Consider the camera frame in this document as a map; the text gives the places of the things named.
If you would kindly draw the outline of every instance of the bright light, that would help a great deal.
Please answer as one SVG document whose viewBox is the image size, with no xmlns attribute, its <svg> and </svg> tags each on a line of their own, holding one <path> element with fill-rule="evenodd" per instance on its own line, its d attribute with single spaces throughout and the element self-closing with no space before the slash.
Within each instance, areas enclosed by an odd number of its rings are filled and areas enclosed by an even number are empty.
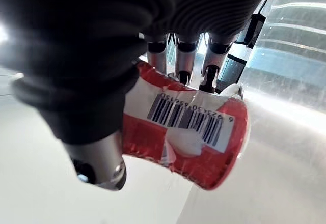
<svg viewBox="0 0 326 224">
<path fill-rule="evenodd" d="M 139 59 L 140 59 L 140 60 L 142 60 L 142 61 L 145 61 L 145 62 L 147 62 L 147 57 L 146 57 L 146 56 L 144 56 L 144 55 L 142 55 L 142 56 L 139 56 Z"/>
<path fill-rule="evenodd" d="M 5 42 L 8 40 L 8 34 L 5 30 L 5 28 L 0 25 L 0 43 Z"/>
<path fill-rule="evenodd" d="M 314 3 L 314 2 L 293 2 L 288 4 L 274 5 L 272 9 L 280 9 L 286 7 L 305 7 L 305 8 L 323 8 L 326 9 L 325 3 Z"/>
<path fill-rule="evenodd" d="M 208 33 L 205 33 L 205 36 L 206 36 L 206 40 L 208 41 L 208 39 L 209 39 Z M 205 44 L 205 39 L 203 37 L 201 39 L 201 42 L 198 45 L 197 53 L 200 53 L 202 55 L 205 55 L 206 52 L 207 52 L 207 47 L 206 47 L 206 44 Z"/>
<path fill-rule="evenodd" d="M 326 114 L 322 112 L 251 91 L 246 91 L 244 97 L 273 114 L 326 135 Z"/>
</svg>

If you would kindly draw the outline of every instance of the white floor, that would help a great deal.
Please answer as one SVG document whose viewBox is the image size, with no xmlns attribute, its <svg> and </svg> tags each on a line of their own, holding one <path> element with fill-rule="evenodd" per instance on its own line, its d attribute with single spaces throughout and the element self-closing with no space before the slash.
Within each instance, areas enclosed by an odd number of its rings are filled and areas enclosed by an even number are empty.
<svg viewBox="0 0 326 224">
<path fill-rule="evenodd" d="M 37 112 L 5 95 L 9 78 L 0 79 L 0 223 L 177 222 L 190 182 L 131 157 L 125 157 L 128 177 L 120 192 L 79 182 Z"/>
</svg>

